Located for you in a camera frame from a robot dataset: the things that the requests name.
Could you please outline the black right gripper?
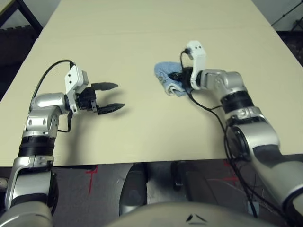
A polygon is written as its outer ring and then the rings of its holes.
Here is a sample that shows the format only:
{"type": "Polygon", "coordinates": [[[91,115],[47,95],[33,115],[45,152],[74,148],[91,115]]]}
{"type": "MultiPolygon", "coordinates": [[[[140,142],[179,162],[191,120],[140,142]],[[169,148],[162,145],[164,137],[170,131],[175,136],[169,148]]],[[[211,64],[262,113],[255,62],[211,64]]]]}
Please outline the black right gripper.
{"type": "Polygon", "coordinates": [[[185,91],[193,91],[193,88],[190,83],[192,67],[185,67],[182,69],[182,72],[172,72],[168,75],[171,80],[181,81],[182,87],[185,91]]]}

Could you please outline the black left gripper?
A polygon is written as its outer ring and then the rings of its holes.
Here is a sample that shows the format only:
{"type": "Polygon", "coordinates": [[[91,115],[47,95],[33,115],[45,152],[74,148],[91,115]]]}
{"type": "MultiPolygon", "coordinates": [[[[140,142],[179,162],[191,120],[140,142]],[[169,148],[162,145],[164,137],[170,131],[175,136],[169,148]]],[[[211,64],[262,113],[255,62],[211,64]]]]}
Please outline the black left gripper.
{"type": "Polygon", "coordinates": [[[98,115],[112,113],[125,106],[125,104],[113,103],[99,107],[96,102],[96,90],[106,91],[118,87],[111,82],[91,83],[91,87],[85,88],[81,93],[76,93],[76,104],[80,110],[92,111],[98,115]]]}

